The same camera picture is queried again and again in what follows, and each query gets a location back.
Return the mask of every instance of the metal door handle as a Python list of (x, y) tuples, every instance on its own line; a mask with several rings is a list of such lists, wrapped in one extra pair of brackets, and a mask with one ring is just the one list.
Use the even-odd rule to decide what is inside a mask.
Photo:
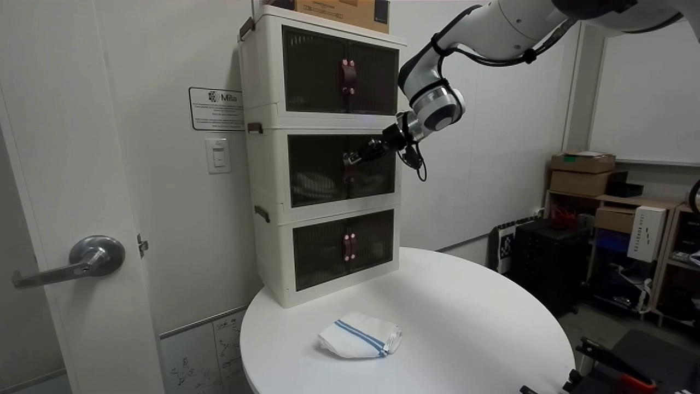
[(87, 276), (109, 276), (125, 264), (125, 245), (111, 237), (87, 237), (78, 242), (68, 256), (68, 268), (22, 276), (16, 271), (16, 290), (44, 287)]

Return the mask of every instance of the door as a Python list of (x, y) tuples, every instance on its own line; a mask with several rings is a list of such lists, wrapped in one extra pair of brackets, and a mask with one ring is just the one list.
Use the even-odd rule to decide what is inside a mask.
[(92, 0), (0, 3), (0, 129), (40, 271), (92, 235), (125, 247), (113, 274), (44, 287), (72, 393), (163, 393)]

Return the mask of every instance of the round white table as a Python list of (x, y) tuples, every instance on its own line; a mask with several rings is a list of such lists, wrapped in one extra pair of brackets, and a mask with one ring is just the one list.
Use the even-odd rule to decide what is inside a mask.
[[(315, 349), (356, 312), (400, 327), (395, 355), (332, 360)], [(400, 269), (283, 309), (268, 292), (240, 329), (244, 375), (258, 394), (516, 394), (560, 393), (573, 351), (553, 316), (511, 281), (448, 255), (400, 249)]]

